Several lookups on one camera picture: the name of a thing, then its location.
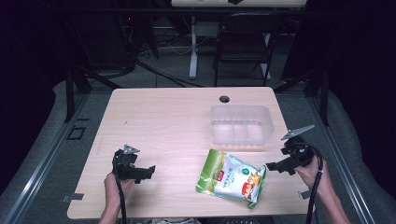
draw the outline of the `table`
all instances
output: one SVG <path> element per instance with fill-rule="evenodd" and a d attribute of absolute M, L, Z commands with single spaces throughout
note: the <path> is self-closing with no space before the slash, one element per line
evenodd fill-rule
<path fill-rule="evenodd" d="M 172 7 L 289 7 L 302 8 L 306 0 L 244 0 L 237 5 L 229 3 L 228 0 L 172 0 Z M 191 62 L 189 78 L 195 79 L 197 76 L 198 54 L 196 48 L 196 21 L 191 18 Z M 260 64 L 262 75 L 265 76 L 266 63 Z"/>
<path fill-rule="evenodd" d="M 210 106 L 266 105 L 274 132 L 263 146 L 226 146 L 211 143 Z M 266 87 L 117 89 L 108 102 L 75 193 L 82 200 L 70 203 L 70 218 L 99 218 L 105 205 L 104 182 L 111 161 L 124 144 L 141 150 L 135 165 L 156 165 L 150 180 L 133 187 L 126 200 L 127 217 L 226 217 L 304 214 L 307 200 L 299 191 L 307 186 L 298 175 L 268 171 L 256 207 L 196 192 L 210 148 L 228 151 L 259 167 L 286 158 L 280 138 L 287 133 L 275 94 Z"/>

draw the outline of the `clear plastic bin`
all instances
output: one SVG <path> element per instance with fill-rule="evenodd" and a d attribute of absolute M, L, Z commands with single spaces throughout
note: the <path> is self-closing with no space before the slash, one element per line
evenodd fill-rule
<path fill-rule="evenodd" d="M 212 105 L 214 144 L 263 145 L 274 124 L 265 105 Z"/>

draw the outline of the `snack bag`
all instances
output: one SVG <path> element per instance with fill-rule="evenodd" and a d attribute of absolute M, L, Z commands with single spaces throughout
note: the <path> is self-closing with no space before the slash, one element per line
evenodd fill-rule
<path fill-rule="evenodd" d="M 220 198 L 247 201 L 254 208 L 262 192 L 266 168 L 259 170 L 235 156 L 210 149 L 196 190 Z"/>

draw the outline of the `chair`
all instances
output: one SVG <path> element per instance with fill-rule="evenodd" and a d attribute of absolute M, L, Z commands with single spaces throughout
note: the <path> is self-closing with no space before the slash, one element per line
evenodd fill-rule
<path fill-rule="evenodd" d="M 265 86 L 274 51 L 274 41 L 283 28 L 283 21 L 276 15 L 260 13 L 235 13 L 219 23 L 218 44 L 213 67 L 215 87 L 218 86 L 219 62 L 266 63 L 262 85 Z M 270 35 L 268 42 L 265 35 Z"/>

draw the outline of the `chair backrest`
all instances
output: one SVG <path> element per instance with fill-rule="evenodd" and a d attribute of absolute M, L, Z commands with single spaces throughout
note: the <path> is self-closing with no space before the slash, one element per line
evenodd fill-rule
<path fill-rule="evenodd" d="M 276 15 L 260 13 L 234 13 L 219 24 L 219 32 L 232 33 L 273 33 L 283 27 L 283 21 Z"/>

